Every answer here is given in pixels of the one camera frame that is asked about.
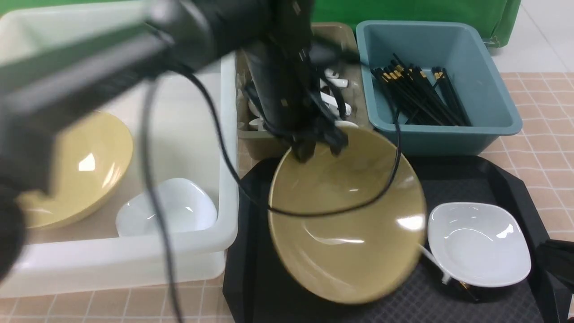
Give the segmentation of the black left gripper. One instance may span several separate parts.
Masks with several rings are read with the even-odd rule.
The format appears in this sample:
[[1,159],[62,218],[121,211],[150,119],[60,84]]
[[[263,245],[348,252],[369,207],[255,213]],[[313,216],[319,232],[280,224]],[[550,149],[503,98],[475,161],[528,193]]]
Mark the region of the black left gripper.
[[320,102],[318,73],[309,58],[310,27],[289,27],[264,34],[245,55],[269,133],[291,144],[299,163],[313,157],[316,142],[339,156],[347,134]]

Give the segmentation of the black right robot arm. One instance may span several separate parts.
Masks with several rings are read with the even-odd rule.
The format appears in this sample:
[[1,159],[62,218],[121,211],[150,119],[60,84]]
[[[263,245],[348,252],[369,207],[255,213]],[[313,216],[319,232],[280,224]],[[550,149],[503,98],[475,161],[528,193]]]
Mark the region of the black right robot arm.
[[514,205],[453,198],[448,190],[486,163],[479,157],[408,161],[386,139],[359,127],[337,126],[350,147],[339,157],[318,153],[317,203],[353,204],[305,226],[318,254],[318,296],[363,303],[394,292],[420,256],[443,282],[506,288],[539,266],[573,288],[573,243],[546,240],[529,247]]

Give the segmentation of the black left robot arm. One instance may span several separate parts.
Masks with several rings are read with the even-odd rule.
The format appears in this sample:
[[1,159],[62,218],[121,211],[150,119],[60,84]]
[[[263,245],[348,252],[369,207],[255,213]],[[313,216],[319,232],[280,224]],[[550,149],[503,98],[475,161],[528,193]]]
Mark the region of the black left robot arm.
[[184,76],[203,94],[224,162],[238,174],[224,145],[214,102],[195,73],[252,44],[257,90],[267,100],[266,127],[289,142],[302,162],[320,142],[339,153],[347,137],[313,82],[322,76],[309,59],[311,0],[154,0],[142,22],[61,46],[1,67],[1,276],[25,242],[22,192],[51,190],[52,155],[60,131],[145,79]]

